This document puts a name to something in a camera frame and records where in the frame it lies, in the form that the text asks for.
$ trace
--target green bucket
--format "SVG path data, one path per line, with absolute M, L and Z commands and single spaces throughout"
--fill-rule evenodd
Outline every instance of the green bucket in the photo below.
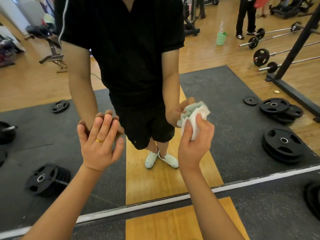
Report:
M 226 40 L 227 33 L 226 32 L 218 32 L 217 45 L 223 45 Z

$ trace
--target ring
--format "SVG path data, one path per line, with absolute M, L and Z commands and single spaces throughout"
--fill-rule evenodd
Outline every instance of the ring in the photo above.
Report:
M 103 142 L 104 142 L 104 140 L 98 140 L 98 139 L 96 139 L 96 141 L 97 141 L 97 142 L 100 142 L 100 143 L 103 143 Z

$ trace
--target white shoe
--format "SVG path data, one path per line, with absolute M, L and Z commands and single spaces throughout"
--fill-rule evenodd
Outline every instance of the white shoe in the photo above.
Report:
M 170 155 L 169 153 L 167 153 L 163 158 L 161 158 L 159 153 L 159 158 L 173 168 L 179 167 L 178 159 L 176 159 L 174 156 Z
M 159 153 L 153 153 L 153 152 L 149 152 L 148 157 L 146 158 L 146 161 L 144 163 L 144 166 L 146 168 L 152 168 L 152 166 L 154 165 L 157 157 L 158 157 Z

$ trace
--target red object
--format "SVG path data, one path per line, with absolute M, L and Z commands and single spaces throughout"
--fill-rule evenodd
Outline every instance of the red object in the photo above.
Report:
M 254 4 L 255 8 L 262 8 L 264 5 L 268 3 L 269 0 L 256 0 L 256 3 Z

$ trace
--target black shirt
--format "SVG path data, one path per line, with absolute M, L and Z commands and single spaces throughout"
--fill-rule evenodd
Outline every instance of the black shirt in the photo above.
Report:
M 55 0 L 59 33 L 65 3 Z M 182 48 L 185 38 L 182 0 L 158 3 L 135 0 L 129 12 L 122 0 L 69 0 L 61 40 L 92 50 L 113 104 L 140 107 L 163 100 L 161 53 Z

